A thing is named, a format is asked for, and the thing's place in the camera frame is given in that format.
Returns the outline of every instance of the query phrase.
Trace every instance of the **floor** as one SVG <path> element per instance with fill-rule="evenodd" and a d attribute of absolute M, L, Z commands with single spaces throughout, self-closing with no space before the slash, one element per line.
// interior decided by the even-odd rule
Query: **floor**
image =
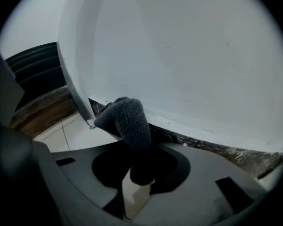
<path fill-rule="evenodd" d="M 117 139 L 107 132 L 91 129 L 90 125 L 75 113 L 48 128 L 34 138 L 45 143 L 51 152 L 62 152 L 84 149 L 116 142 Z M 283 165 L 276 168 L 266 177 L 258 181 L 263 188 L 270 191 L 283 171 Z M 129 172 L 123 180 L 125 210 L 128 219 L 133 219 L 150 198 L 150 186 L 138 186 L 131 182 Z"/>
<path fill-rule="evenodd" d="M 78 113 L 48 128 L 34 140 L 45 143 L 51 152 L 90 148 L 117 141 L 99 128 L 91 129 Z"/>

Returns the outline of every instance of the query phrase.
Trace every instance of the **white wall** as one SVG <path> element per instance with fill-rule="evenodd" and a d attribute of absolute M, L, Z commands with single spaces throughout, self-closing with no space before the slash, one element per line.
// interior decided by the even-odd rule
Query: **white wall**
<path fill-rule="evenodd" d="M 283 151 L 283 37 L 258 0 L 67 0 L 59 42 L 83 97 L 142 101 L 150 122 Z"/>
<path fill-rule="evenodd" d="M 0 34 L 4 59 L 38 45 L 56 42 L 65 0 L 21 0 Z"/>

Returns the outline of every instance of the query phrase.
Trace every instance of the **wooden floor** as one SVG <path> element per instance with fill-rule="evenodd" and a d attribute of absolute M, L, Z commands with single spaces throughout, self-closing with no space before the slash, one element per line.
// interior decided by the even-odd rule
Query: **wooden floor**
<path fill-rule="evenodd" d="M 13 116 L 10 127 L 30 139 L 76 112 L 68 87 L 63 86 L 31 101 Z"/>

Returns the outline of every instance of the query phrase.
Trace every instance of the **white floor tile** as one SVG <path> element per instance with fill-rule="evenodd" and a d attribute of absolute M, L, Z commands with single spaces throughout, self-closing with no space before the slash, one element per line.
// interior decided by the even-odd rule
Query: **white floor tile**
<path fill-rule="evenodd" d="M 46 129 L 45 131 L 43 131 L 42 133 L 37 135 L 33 140 L 34 141 L 43 141 L 47 137 L 49 137 L 50 135 L 52 135 L 53 133 L 55 133 L 56 131 L 58 131 L 61 128 L 62 128 L 62 123 L 58 122 L 57 124 L 49 127 L 48 129 Z"/>
<path fill-rule="evenodd" d="M 52 153 L 69 151 L 63 129 L 56 131 L 42 142 L 48 146 Z"/>
<path fill-rule="evenodd" d="M 90 126 L 81 116 L 64 126 L 64 133 L 70 150 L 95 147 L 117 141 L 99 128 L 90 129 Z"/>
<path fill-rule="evenodd" d="M 131 181 L 129 172 L 122 182 L 122 187 L 126 216 L 134 219 L 150 199 L 150 185 L 136 185 Z"/>
<path fill-rule="evenodd" d="M 67 124 L 75 121 L 80 117 L 80 114 L 78 112 L 66 117 L 65 119 L 62 120 L 62 126 L 66 126 Z"/>

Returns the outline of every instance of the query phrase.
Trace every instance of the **black hole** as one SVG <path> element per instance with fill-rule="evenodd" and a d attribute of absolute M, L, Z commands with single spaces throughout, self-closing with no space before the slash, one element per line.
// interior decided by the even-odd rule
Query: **black hole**
<path fill-rule="evenodd" d="M 222 178 L 216 183 L 235 213 L 241 212 L 253 203 L 253 200 L 231 178 Z"/>
<path fill-rule="evenodd" d="M 75 159 L 73 159 L 72 157 L 68 157 L 68 158 L 64 158 L 64 159 L 61 159 L 61 160 L 57 160 L 56 163 L 57 165 L 60 167 L 60 166 L 63 166 L 63 165 L 66 165 L 66 164 L 70 164 L 72 162 L 75 162 Z"/>
<path fill-rule="evenodd" d="M 97 156 L 92 170 L 103 185 L 118 189 L 132 165 L 131 159 L 131 147 L 127 143 L 119 144 Z"/>

